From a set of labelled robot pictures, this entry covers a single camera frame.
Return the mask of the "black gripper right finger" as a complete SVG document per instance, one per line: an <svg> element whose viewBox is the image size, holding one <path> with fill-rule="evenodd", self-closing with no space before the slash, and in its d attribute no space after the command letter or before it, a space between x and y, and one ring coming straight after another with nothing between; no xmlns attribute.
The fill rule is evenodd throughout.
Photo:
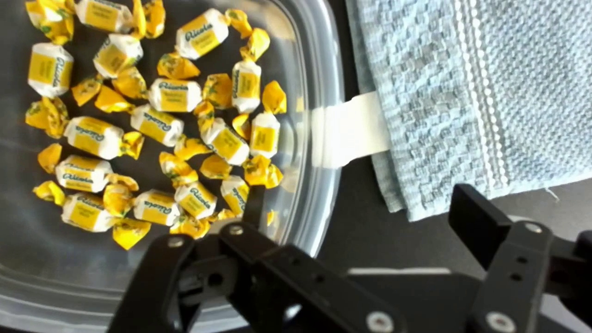
<svg viewBox="0 0 592 333"><path fill-rule="evenodd" d="M484 268L467 312L469 333L566 331L540 312L545 294L592 325L590 229L567 240L540 222L512 222L467 183L453 187L447 224Z"/></svg>

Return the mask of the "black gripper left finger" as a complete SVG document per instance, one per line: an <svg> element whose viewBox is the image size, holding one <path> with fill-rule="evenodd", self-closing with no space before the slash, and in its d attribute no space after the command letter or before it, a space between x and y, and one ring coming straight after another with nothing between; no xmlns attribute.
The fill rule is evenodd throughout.
<svg viewBox="0 0 592 333"><path fill-rule="evenodd" d="M244 224L153 240L107 331L188 333L210 299L257 333L401 333L392 305Z"/></svg>

